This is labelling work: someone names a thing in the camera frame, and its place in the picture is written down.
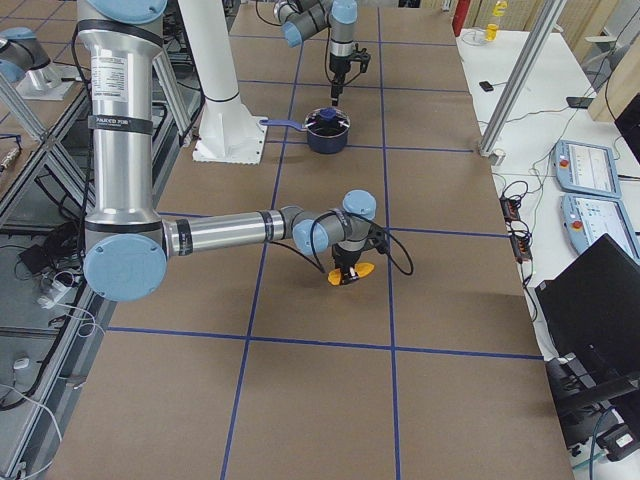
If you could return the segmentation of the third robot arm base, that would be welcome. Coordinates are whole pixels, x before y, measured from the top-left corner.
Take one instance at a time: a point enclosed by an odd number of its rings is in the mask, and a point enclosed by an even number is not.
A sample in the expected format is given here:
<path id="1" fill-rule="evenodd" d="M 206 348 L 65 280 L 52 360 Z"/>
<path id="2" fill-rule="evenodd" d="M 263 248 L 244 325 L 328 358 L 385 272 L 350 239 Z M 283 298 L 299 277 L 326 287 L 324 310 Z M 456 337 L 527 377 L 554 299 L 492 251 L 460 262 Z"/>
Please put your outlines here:
<path id="1" fill-rule="evenodd" d="M 1 74 L 25 100 L 62 101 L 76 76 L 63 76 L 27 27 L 13 27 L 1 32 Z"/>

